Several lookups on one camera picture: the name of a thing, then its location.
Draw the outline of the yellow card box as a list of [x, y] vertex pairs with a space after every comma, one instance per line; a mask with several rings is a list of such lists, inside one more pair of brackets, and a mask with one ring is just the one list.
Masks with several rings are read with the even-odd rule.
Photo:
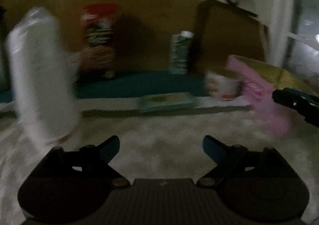
[[194, 96], [187, 92], [156, 94], [142, 96], [138, 101], [138, 109], [142, 113], [157, 111], [189, 109], [196, 106]]

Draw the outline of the pink macaron tin box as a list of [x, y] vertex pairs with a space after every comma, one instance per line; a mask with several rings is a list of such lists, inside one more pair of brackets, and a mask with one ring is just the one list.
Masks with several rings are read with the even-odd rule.
[[242, 77], [243, 97], [257, 111], [258, 117], [266, 122], [272, 134], [284, 137], [295, 131], [300, 115], [275, 103], [272, 94], [276, 89], [293, 88], [313, 95], [308, 85], [285, 69], [243, 56], [228, 56], [226, 68]]

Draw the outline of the patterned tablecloth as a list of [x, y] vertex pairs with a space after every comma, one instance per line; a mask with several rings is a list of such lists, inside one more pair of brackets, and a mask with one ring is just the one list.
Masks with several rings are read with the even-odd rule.
[[[231, 111], [182, 116], [124, 116], [86, 112], [81, 124], [82, 144], [100, 144], [112, 135], [121, 140], [111, 166], [127, 177], [199, 179], [213, 167], [202, 149], [211, 135], [225, 144], [251, 150], [275, 147], [309, 188], [303, 221], [318, 217], [318, 129], [299, 121], [295, 130], [277, 138], [254, 111]], [[46, 154], [25, 136], [14, 113], [1, 114], [1, 224], [20, 224], [24, 215], [17, 191]]]

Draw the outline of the cotton swab container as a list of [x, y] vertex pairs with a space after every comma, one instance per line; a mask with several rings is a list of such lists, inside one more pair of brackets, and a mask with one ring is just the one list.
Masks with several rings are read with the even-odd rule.
[[206, 72], [205, 89], [217, 99], [231, 101], [241, 95], [242, 77], [231, 70], [215, 68]]

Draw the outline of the white kettle in plastic bag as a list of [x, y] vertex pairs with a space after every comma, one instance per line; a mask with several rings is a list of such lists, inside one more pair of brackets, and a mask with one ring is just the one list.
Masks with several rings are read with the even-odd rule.
[[52, 144], [77, 131], [80, 114], [59, 22], [43, 7], [29, 10], [7, 36], [18, 118], [36, 143]]

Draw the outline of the red snack bag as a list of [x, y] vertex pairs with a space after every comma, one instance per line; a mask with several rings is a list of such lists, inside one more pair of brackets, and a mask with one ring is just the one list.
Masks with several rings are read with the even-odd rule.
[[114, 77], [114, 28], [118, 15], [119, 5], [115, 3], [88, 4], [83, 8], [81, 22], [84, 48], [80, 54], [81, 72], [104, 78]]

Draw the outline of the brown tray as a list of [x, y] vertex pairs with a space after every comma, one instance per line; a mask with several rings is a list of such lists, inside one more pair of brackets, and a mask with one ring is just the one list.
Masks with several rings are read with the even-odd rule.
[[187, 73], [223, 68], [230, 55], [265, 61], [262, 27], [249, 11], [217, 0], [202, 1], [196, 9]]

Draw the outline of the green drink carton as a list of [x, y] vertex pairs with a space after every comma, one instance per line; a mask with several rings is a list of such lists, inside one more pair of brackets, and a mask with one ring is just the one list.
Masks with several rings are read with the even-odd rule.
[[190, 31], [181, 31], [171, 37], [170, 66], [172, 74], [185, 75], [187, 73], [188, 51], [194, 34]]

